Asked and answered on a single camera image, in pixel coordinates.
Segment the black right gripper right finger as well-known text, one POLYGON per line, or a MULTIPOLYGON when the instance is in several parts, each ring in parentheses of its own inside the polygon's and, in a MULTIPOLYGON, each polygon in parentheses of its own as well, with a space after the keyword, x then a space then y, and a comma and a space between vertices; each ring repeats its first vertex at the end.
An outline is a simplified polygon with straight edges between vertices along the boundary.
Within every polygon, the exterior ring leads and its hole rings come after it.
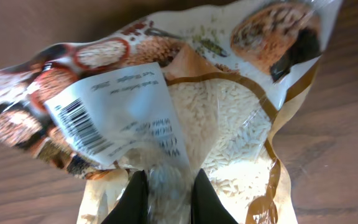
POLYGON ((191 194, 191 224, 237 224, 220 202, 205 171, 198 172, 191 194))

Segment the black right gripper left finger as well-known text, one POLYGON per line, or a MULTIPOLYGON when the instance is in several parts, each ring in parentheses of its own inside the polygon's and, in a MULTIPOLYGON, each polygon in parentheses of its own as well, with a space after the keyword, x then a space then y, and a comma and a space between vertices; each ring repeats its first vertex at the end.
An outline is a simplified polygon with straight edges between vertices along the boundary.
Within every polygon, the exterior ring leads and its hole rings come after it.
POLYGON ((145 171, 137 171, 116 207, 101 224, 147 224, 148 186, 145 171))

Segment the beige Panitee snack bag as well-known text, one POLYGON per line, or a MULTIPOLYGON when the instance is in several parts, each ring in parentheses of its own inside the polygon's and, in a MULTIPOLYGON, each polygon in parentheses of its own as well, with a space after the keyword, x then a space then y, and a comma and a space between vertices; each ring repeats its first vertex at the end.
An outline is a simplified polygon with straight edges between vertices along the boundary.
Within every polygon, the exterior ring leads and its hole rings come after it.
POLYGON ((236 1, 153 13, 0 70, 0 142, 84 179, 101 223, 147 176, 148 223, 190 223, 203 169, 237 223, 296 223, 272 147, 316 75, 336 0, 236 1))

